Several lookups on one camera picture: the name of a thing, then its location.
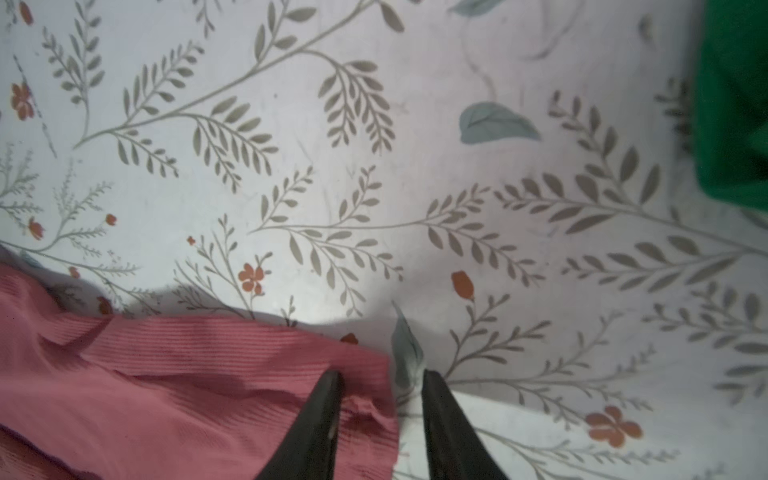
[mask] pink cloth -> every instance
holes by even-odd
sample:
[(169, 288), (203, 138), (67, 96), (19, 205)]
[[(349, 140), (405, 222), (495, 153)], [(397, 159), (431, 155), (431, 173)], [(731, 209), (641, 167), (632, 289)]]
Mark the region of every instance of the pink cloth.
[(346, 385), (335, 478), (390, 480), (387, 356), (240, 319), (63, 313), (0, 266), (0, 424), (79, 478), (252, 480), (329, 368)]

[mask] green cloth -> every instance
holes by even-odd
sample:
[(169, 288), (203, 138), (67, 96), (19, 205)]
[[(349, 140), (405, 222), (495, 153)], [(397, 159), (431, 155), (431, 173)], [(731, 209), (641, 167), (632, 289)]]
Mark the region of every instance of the green cloth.
[(768, 0), (709, 0), (694, 153), (712, 197), (768, 210)]

